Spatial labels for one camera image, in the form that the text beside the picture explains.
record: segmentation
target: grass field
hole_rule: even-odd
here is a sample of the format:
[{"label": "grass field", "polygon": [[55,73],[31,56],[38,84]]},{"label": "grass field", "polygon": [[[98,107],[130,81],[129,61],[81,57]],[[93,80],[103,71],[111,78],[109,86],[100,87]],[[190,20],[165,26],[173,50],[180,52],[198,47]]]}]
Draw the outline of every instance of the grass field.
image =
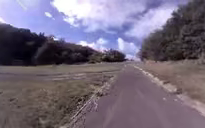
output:
[{"label": "grass field", "polygon": [[191,98],[205,103],[205,65],[181,61],[148,62],[140,66],[166,83],[172,83]]},{"label": "grass field", "polygon": [[57,128],[124,63],[0,66],[0,128]]}]

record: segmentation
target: field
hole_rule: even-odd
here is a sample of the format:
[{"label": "field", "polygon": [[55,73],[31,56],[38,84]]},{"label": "field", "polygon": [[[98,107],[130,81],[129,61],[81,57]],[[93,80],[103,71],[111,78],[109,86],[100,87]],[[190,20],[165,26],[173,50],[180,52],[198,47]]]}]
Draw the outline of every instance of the field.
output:
[{"label": "field", "polygon": [[0,128],[57,128],[124,63],[0,66]]},{"label": "field", "polygon": [[182,93],[205,103],[205,65],[193,61],[147,62],[141,68],[175,85]]}]

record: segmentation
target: forest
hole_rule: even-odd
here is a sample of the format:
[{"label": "forest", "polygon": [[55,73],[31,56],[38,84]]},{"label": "forest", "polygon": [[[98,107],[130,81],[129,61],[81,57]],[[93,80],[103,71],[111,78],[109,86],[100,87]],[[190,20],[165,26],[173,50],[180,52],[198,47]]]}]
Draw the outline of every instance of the forest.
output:
[{"label": "forest", "polygon": [[0,65],[48,65],[122,62],[125,54],[117,50],[96,51],[64,39],[54,40],[44,33],[0,23]]},{"label": "forest", "polygon": [[205,0],[192,0],[151,33],[138,52],[141,60],[205,62]]}]

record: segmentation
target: blue sky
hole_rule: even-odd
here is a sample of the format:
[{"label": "blue sky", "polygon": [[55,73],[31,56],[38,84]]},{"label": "blue sky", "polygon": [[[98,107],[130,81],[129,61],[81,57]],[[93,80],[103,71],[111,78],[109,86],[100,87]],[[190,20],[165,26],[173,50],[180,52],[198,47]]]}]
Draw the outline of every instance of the blue sky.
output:
[{"label": "blue sky", "polygon": [[187,0],[0,0],[0,22],[134,58]]}]

